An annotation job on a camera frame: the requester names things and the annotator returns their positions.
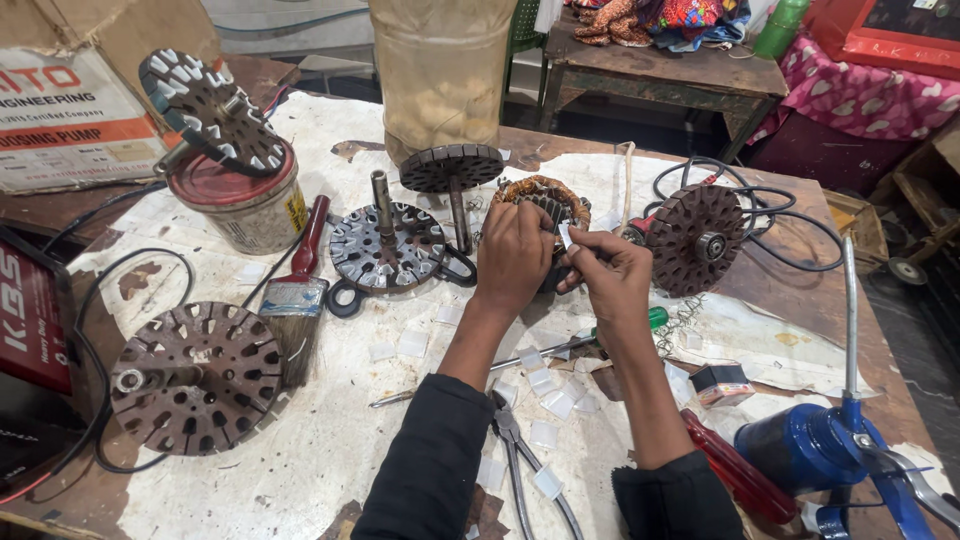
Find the person's left hand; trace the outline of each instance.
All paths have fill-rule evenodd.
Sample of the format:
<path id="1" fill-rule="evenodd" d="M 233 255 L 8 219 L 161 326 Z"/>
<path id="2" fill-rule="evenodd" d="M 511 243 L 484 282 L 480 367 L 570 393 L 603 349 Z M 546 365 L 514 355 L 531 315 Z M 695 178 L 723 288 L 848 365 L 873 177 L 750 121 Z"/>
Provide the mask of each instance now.
<path id="1" fill-rule="evenodd" d="M 477 254 L 474 300 L 513 322 L 550 270 L 556 239 L 545 229 L 552 227 L 550 216 L 530 201 L 492 205 Z"/>

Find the pliers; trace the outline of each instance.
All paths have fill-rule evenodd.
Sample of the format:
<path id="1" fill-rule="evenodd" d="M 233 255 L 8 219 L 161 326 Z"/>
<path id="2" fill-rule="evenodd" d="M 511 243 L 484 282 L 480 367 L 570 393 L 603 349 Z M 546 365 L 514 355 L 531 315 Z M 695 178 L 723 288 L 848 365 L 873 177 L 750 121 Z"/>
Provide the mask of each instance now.
<path id="1" fill-rule="evenodd" d="M 524 540 L 535 540 L 534 533 L 530 530 L 530 518 L 527 516 L 527 503 L 523 498 L 523 484 L 520 481 L 519 459 L 516 458 L 516 452 L 523 454 L 523 458 L 530 463 L 534 471 L 543 468 L 540 461 L 534 455 L 527 443 L 520 438 L 520 426 L 516 423 L 513 409 L 507 404 L 507 400 L 496 390 L 490 391 L 490 397 L 496 405 L 496 411 L 493 413 L 493 431 L 497 436 L 503 439 L 507 445 L 507 463 L 510 466 L 510 482 L 514 485 L 514 501 L 516 502 L 516 514 L 520 518 L 520 529 L 523 530 Z M 554 503 L 560 507 L 564 514 L 566 522 L 573 531 L 573 537 L 576 540 L 584 540 L 584 534 L 580 531 L 580 525 L 577 518 L 573 516 L 573 510 L 564 499 L 564 494 L 560 494 L 554 500 Z"/>

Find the screwdriver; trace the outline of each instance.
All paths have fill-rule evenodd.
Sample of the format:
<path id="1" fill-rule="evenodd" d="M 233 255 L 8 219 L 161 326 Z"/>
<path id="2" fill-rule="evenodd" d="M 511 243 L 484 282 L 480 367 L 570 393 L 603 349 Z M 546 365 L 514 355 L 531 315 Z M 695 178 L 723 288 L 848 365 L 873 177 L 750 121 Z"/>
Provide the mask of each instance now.
<path id="1" fill-rule="evenodd" d="M 655 330 L 665 325 L 666 322 L 670 320 L 670 316 L 667 314 L 666 309 L 660 306 L 651 307 L 647 311 L 647 317 L 650 319 L 650 330 Z M 562 343 L 560 345 L 554 345 L 553 347 L 547 347 L 546 349 L 541 349 L 538 351 L 538 353 L 540 353 L 541 356 L 556 355 L 557 353 L 563 353 L 565 351 L 575 349 L 582 345 L 589 345 L 590 343 L 593 343 L 594 341 L 596 341 L 596 338 L 597 338 L 597 328 L 593 327 L 592 329 L 590 329 L 590 335 L 586 337 L 578 337 L 576 339 L 571 339 L 566 343 Z M 519 356 L 516 358 L 508 358 L 506 360 L 500 360 L 498 362 L 494 362 L 493 365 L 490 366 L 490 370 L 494 371 L 494 370 L 502 369 L 505 367 L 512 367 L 512 366 L 518 365 L 519 363 L 520 363 Z M 414 392 L 416 392 L 416 389 L 404 390 L 398 394 L 394 394 L 393 396 L 383 398 L 382 400 L 377 400 L 371 403 L 370 406 L 373 408 L 380 408 L 384 405 L 403 402 L 403 401 L 412 399 L 414 397 Z"/>

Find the copper winding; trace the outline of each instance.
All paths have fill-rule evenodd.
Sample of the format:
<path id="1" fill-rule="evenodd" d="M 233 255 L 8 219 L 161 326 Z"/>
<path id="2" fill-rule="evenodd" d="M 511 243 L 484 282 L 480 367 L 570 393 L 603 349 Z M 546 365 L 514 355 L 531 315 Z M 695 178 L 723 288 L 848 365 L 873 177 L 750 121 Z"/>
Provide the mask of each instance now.
<path id="1" fill-rule="evenodd" d="M 573 225 L 581 231 L 590 227 L 590 210 L 584 205 L 576 193 L 565 186 L 563 182 L 541 175 L 527 177 L 519 182 L 504 184 L 493 194 L 491 205 L 498 203 L 512 203 L 524 195 L 543 195 L 570 208 L 573 216 Z"/>

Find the red lid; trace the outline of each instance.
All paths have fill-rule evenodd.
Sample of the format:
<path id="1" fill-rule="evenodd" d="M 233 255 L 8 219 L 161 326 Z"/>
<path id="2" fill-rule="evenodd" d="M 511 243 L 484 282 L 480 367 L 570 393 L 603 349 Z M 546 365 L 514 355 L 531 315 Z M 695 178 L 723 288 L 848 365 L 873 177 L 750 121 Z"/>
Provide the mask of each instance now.
<path id="1" fill-rule="evenodd" d="M 249 201 L 283 181 L 294 168 L 294 151 L 283 141 L 284 163 L 273 176 L 253 178 L 233 172 L 200 154 L 170 175 L 170 190 L 192 205 L 222 206 Z"/>

